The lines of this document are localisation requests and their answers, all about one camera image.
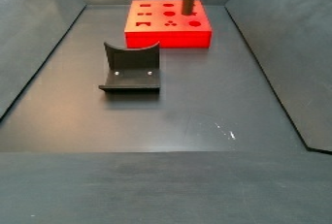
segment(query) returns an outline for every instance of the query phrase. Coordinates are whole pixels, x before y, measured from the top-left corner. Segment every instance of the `black holder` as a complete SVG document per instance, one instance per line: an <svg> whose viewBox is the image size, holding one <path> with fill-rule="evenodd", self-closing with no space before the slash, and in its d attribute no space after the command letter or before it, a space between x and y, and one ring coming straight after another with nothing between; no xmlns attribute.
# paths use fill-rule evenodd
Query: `black holder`
<svg viewBox="0 0 332 224"><path fill-rule="evenodd" d="M103 43L109 75L103 91L160 90L160 44L149 48L122 49Z"/></svg>

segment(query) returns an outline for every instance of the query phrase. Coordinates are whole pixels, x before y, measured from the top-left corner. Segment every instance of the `curved cradle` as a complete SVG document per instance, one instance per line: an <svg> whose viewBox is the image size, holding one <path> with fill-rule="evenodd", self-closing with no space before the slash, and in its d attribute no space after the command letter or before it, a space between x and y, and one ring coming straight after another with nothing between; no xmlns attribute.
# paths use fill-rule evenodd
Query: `curved cradle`
<svg viewBox="0 0 332 224"><path fill-rule="evenodd" d="M158 90L160 81L160 44L148 48L122 49L103 43L109 75L103 91Z"/></svg>

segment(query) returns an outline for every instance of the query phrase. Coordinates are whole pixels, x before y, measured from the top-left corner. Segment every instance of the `small hole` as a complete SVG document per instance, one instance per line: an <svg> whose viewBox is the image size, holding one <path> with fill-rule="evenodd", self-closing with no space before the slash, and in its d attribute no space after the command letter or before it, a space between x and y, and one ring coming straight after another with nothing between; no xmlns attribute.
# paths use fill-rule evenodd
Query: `small hole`
<svg viewBox="0 0 332 224"><path fill-rule="evenodd" d="M193 20L193 21L189 23L189 25L190 25L190 26L200 26L200 25L201 25L201 22Z"/></svg>
<svg viewBox="0 0 332 224"><path fill-rule="evenodd" d="M174 15L176 15L176 12L173 12L173 11L166 11L166 12L164 12L164 15L166 15L166 16L174 16Z"/></svg>
<svg viewBox="0 0 332 224"><path fill-rule="evenodd" d="M150 26L150 22L137 22L137 26L146 25Z"/></svg>

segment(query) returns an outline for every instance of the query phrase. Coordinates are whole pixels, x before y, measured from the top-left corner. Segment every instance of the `red block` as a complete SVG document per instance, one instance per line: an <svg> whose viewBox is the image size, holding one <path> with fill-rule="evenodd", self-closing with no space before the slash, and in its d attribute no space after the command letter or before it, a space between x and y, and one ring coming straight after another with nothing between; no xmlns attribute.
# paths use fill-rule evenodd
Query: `red block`
<svg viewBox="0 0 332 224"><path fill-rule="evenodd" d="M162 48L208 48L212 26L201 1L192 16L182 15L182 0L135 0L125 29L127 48L160 42Z"/></svg>

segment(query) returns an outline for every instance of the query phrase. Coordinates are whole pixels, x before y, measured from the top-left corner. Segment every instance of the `circular hole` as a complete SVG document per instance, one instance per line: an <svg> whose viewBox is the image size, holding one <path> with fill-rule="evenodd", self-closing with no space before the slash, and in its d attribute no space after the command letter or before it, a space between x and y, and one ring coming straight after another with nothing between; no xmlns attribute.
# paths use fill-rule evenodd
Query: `circular hole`
<svg viewBox="0 0 332 224"><path fill-rule="evenodd" d="M166 15L166 16L174 16L174 15L176 15L176 12L173 12L173 11L166 11L166 12L164 12L164 15Z"/></svg>
<svg viewBox="0 0 332 224"><path fill-rule="evenodd" d="M190 26L200 26L200 25L201 25L201 22L193 20L193 21L189 23L189 25L190 25Z"/></svg>

